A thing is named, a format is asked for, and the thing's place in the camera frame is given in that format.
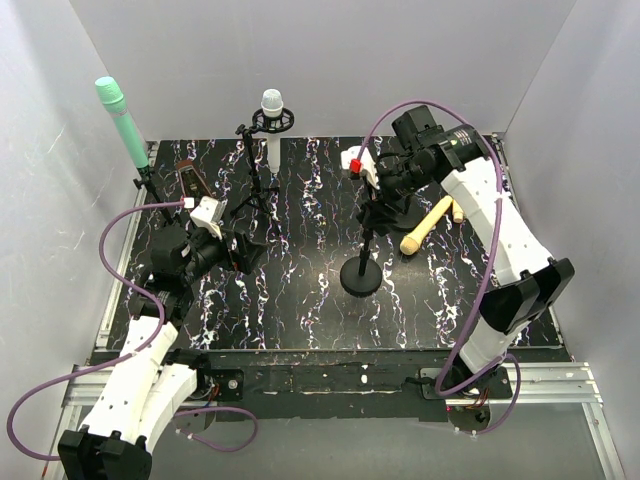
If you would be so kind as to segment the black tripod shock mount stand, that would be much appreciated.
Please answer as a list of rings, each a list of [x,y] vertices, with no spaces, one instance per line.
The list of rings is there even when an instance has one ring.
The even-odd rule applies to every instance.
[[[293,112],[285,107],[282,116],[275,121],[268,121],[261,109],[254,112],[250,126],[241,124],[237,127],[236,134],[241,137],[244,151],[247,154],[247,163],[250,168],[251,190],[249,196],[230,212],[232,218],[236,218],[244,207],[251,207],[263,214],[269,214],[266,201],[272,193],[278,193],[279,188],[262,186],[253,152],[253,135],[256,133],[282,134],[294,126],[294,121],[295,117]]]

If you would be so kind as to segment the yellow microphone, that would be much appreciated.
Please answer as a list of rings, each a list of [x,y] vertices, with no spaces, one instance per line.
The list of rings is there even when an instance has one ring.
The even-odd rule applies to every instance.
[[[400,243],[400,252],[405,256],[416,254],[427,235],[436,226],[439,220],[446,214],[451,207],[453,198],[449,195],[443,197],[421,220],[421,222],[408,234],[406,234]]]

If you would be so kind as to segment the green microphone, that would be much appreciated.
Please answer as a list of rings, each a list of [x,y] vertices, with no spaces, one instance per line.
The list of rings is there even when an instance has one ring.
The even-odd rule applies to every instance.
[[[149,167],[146,147],[142,141],[128,105],[117,81],[111,76],[103,76],[94,82],[99,100],[110,114],[127,152],[137,169]]]

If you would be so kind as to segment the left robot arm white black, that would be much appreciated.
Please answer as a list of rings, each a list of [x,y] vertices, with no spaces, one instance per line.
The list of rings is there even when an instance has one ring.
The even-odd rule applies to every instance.
[[[77,430],[63,432],[58,455],[69,479],[147,479],[152,452],[180,404],[202,388],[196,362],[165,359],[194,302],[192,286],[213,268],[246,273],[263,247],[198,227],[158,230],[150,265],[134,288],[137,305],[117,364]]]

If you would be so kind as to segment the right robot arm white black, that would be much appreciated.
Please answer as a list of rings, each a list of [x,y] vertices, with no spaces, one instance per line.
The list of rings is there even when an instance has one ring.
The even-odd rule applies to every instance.
[[[366,241],[394,224],[393,203],[431,183],[457,202],[488,254],[471,313],[445,366],[435,379],[436,395],[473,389],[506,358],[520,332],[557,300],[575,269],[557,259],[533,235],[503,190],[497,155],[465,120],[450,130],[431,113],[435,104],[410,100],[392,123],[402,151],[390,168],[377,164],[367,140],[340,154],[343,172],[362,179],[368,199],[358,221]]]

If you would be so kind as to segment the white microphone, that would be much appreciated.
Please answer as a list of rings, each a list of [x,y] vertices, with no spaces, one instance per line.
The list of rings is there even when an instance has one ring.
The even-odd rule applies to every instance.
[[[265,90],[262,95],[261,108],[268,121],[279,119],[284,109],[280,91],[273,88]],[[267,162],[270,172],[277,175],[281,165],[280,136],[278,134],[270,133],[267,136]]]

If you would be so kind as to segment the black round base mic stand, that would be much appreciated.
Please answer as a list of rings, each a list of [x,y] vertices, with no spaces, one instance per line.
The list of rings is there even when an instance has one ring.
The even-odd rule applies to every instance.
[[[398,232],[411,232],[426,215],[424,208],[414,195],[408,195],[399,200],[387,203],[391,210],[390,228]]]

